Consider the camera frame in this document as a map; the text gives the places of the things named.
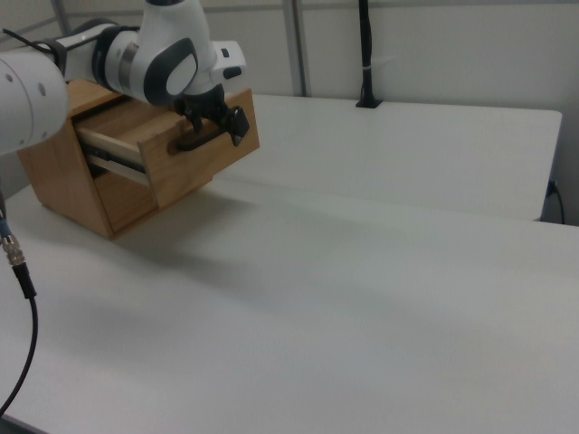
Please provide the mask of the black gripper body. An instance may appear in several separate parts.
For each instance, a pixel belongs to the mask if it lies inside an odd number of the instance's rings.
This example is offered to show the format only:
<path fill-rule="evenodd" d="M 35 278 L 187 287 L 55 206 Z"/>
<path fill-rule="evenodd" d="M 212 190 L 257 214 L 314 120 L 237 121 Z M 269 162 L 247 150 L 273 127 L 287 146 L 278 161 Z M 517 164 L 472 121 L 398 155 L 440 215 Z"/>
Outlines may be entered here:
<path fill-rule="evenodd" d="M 226 129 L 229 107 L 225 103 L 225 92 L 222 84 L 211 90 L 197 95 L 183 95 L 174 102 L 174 109 L 178 115 L 187 119 L 187 116 L 198 115 L 213 122 L 218 128 Z"/>

